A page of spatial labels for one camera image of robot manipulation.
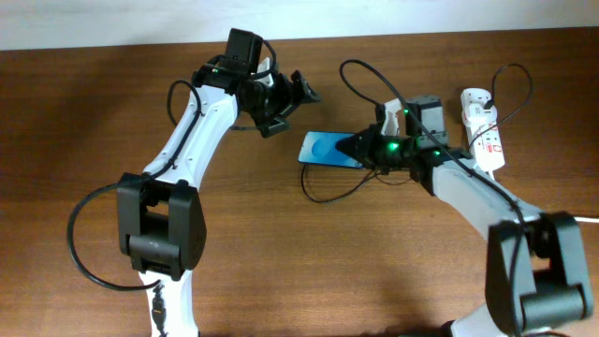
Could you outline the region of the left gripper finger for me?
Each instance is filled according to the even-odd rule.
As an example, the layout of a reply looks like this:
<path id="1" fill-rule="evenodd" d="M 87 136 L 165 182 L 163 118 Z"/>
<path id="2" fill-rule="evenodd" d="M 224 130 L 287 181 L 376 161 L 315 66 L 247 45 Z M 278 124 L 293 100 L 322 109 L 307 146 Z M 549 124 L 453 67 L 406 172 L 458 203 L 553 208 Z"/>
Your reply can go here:
<path id="1" fill-rule="evenodd" d="M 284 132 L 290 128 L 290 123 L 286 119 L 274 118 L 271 121 L 265 123 L 259 127 L 261 137 L 263 139 L 275 136 L 281 132 Z"/>
<path id="2" fill-rule="evenodd" d="M 300 104 L 310 104 L 322 101 L 321 96 L 310 86 L 307 80 L 301 78 L 300 84 L 302 87 L 302 98 L 299 101 Z"/>

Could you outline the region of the blue Galaxy smartphone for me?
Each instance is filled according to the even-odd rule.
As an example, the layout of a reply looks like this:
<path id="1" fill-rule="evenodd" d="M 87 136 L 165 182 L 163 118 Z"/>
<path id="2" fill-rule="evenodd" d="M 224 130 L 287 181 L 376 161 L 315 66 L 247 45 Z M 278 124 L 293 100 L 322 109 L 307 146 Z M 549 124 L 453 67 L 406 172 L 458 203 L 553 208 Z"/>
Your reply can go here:
<path id="1" fill-rule="evenodd" d="M 298 161 L 304 165 L 363 169 L 357 160 L 336 149 L 338 141 L 351 136 L 352 133 L 309 131 L 301 145 Z"/>

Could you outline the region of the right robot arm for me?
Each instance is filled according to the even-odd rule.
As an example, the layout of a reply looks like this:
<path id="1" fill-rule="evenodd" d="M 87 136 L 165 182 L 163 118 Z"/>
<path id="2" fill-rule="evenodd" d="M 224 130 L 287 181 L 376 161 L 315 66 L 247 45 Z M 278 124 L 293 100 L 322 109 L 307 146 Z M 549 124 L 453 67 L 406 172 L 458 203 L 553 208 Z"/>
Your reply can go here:
<path id="1" fill-rule="evenodd" d="M 592 316 L 592 286 L 574 216 L 519 200 L 469 154 L 448 147 L 438 97 L 389 101 L 375 113 L 375 124 L 338 141 L 337 150 L 367 169 L 409 170 L 487 243 L 486 301 L 446 322 L 442 335 L 550 336 Z"/>

